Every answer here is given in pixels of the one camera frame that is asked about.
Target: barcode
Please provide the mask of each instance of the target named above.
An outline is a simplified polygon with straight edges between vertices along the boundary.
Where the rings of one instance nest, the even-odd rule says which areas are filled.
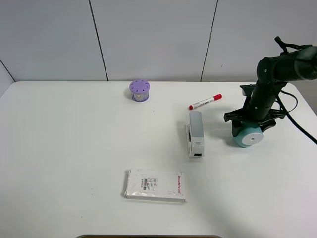
[[[148,179],[144,178],[143,190],[147,190],[147,182],[148,182]]]

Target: label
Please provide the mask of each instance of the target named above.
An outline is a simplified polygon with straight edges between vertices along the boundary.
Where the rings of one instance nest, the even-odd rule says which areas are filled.
[[[159,182],[157,177],[142,175],[141,190],[155,192],[159,189]]]

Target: stapler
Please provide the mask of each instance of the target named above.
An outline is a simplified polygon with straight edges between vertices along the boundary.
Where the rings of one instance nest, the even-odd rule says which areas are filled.
[[[204,128],[201,112],[189,113],[189,124],[185,125],[189,157],[204,156]]]

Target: purple lid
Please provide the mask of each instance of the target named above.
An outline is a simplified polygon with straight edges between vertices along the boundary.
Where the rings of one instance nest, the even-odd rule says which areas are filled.
[[[147,93],[150,89],[150,84],[146,80],[135,80],[130,84],[130,91],[132,93]]]

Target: table top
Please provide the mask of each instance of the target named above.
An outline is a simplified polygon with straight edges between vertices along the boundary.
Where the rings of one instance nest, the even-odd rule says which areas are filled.
[[[242,107],[241,84],[18,82],[0,98],[0,236],[218,235],[317,237],[317,146],[289,119],[249,148],[223,114]],[[317,117],[295,86],[291,115],[317,137]],[[205,156],[190,159],[187,107],[203,114]],[[281,95],[287,108],[295,100]],[[187,202],[124,197],[130,168],[185,171]]]

